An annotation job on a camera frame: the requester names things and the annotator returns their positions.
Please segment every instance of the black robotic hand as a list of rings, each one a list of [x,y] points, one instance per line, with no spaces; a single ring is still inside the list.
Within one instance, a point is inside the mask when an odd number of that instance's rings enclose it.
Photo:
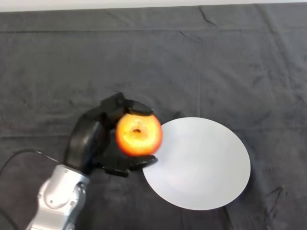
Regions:
[[[129,170],[136,170],[155,163],[153,155],[118,158],[101,157],[110,142],[110,131],[126,113],[152,115],[152,108],[133,100],[122,93],[104,99],[100,105],[83,114],[77,121],[68,142],[63,164],[84,174],[100,168],[106,173],[127,177]]]

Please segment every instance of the apple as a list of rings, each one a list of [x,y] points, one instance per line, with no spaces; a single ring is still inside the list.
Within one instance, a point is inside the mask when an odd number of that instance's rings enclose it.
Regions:
[[[116,142],[129,156],[154,154],[162,143],[162,127],[155,115],[125,114],[116,127]]]

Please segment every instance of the dark gray fabric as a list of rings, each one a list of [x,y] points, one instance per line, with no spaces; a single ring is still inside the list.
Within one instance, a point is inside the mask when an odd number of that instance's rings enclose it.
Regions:
[[[161,199],[142,172],[95,172],[78,230],[305,230],[306,12],[296,3],[0,13],[0,161],[23,148],[60,160],[78,116],[122,91],[162,123],[199,116],[229,127],[251,179],[226,207],[191,211]],[[29,153],[0,178],[0,206],[21,229],[53,168]],[[2,217],[0,226],[10,229]]]

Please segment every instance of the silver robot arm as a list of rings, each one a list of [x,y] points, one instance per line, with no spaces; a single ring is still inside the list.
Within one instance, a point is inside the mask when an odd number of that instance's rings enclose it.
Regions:
[[[42,185],[37,195],[38,209],[26,230],[74,230],[85,203],[88,175],[96,169],[127,177],[136,170],[155,163],[154,156],[133,157],[125,161],[104,158],[109,132],[126,113],[152,115],[153,110],[140,102],[128,100],[122,93],[104,99],[77,121],[68,142],[63,164]]]
[[[58,165],[39,190],[37,213],[27,230],[74,230],[88,183],[85,175]]]

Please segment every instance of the white plate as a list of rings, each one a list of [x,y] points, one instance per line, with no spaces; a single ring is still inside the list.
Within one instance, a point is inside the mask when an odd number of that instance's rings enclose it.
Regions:
[[[250,161],[240,139],[214,121],[186,117],[162,125],[158,162],[143,169],[163,199],[179,207],[209,210],[237,198],[248,183]]]

